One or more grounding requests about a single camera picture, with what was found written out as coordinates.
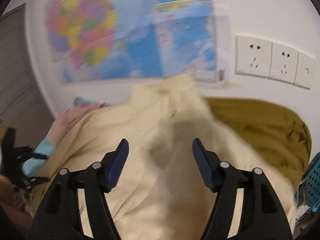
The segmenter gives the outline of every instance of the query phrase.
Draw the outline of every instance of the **silver screw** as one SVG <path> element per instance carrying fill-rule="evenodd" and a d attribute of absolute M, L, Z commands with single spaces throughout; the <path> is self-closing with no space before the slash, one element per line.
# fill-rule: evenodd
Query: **silver screw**
<path fill-rule="evenodd" d="M 230 167 L 230 164 L 229 163 L 227 163 L 227 162 L 220 162 L 220 166 L 222 167 L 222 168 L 229 168 Z"/>
<path fill-rule="evenodd" d="M 262 174 L 262 169 L 260 169 L 260 168 L 255 168 L 253 171 L 255 174 L 258 174 L 258 175 Z"/>
<path fill-rule="evenodd" d="M 92 168 L 94 169 L 98 169 L 101 167 L 101 163 L 100 162 L 95 162 L 94 164 L 92 164 Z"/>
<path fill-rule="evenodd" d="M 66 168 L 63 168 L 59 171 L 60 175 L 66 175 L 68 173 L 68 170 Z"/>

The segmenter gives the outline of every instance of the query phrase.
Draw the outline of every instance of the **electrical outlet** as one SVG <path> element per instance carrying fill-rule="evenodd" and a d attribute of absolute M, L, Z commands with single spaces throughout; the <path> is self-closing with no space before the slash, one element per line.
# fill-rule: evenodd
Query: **electrical outlet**
<path fill-rule="evenodd" d="M 274 42 L 269 77 L 293 83 L 297 71 L 298 54 L 297 50 Z"/>
<path fill-rule="evenodd" d="M 237 36 L 237 73 L 268 77 L 272 42 Z"/>
<path fill-rule="evenodd" d="M 311 89 L 312 80 L 316 73 L 316 60 L 299 52 L 297 74 L 294 84 Z"/>

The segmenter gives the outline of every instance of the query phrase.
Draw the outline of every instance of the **light blue sleeve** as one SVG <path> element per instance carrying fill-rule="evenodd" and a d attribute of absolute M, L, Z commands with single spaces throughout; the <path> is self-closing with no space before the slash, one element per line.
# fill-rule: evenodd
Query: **light blue sleeve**
<path fill-rule="evenodd" d="M 36 148 L 35 152 L 49 156 L 55 149 L 56 148 L 49 142 L 49 140 L 46 137 Z M 40 160 L 36 158 L 27 160 L 22 166 L 23 173 L 28 177 L 37 176 L 37 173 L 39 172 L 44 161 L 45 160 Z"/>

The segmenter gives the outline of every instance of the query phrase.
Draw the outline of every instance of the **cream colored garment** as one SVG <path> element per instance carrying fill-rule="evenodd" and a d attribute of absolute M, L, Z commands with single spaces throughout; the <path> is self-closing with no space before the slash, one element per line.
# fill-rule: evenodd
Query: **cream colored garment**
<path fill-rule="evenodd" d="M 129 141 L 129 156 L 118 185 L 106 200 L 123 240 L 199 240 L 215 194 L 204 186 L 192 154 L 199 137 L 207 150 L 236 168 L 263 169 L 293 227 L 293 188 L 276 169 L 261 159 L 233 130 L 214 120 L 187 74 L 162 82 L 138 85 L 130 100 L 96 110 L 82 119 L 63 139 L 41 170 L 53 178 L 62 167 L 87 168 L 114 151 L 122 138 Z M 36 209 L 49 184 L 34 190 Z M 234 221 L 242 202 L 237 200 Z M 91 236 L 80 191 L 84 232 Z M 230 236 L 237 232 L 233 223 Z"/>

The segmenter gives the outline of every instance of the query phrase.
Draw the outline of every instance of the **brown fabric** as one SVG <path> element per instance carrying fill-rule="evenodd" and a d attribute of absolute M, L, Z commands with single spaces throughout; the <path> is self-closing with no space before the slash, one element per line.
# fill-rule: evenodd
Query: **brown fabric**
<path fill-rule="evenodd" d="M 293 111 L 251 99 L 207 98 L 216 119 L 240 137 L 297 188 L 311 153 L 308 127 Z"/>

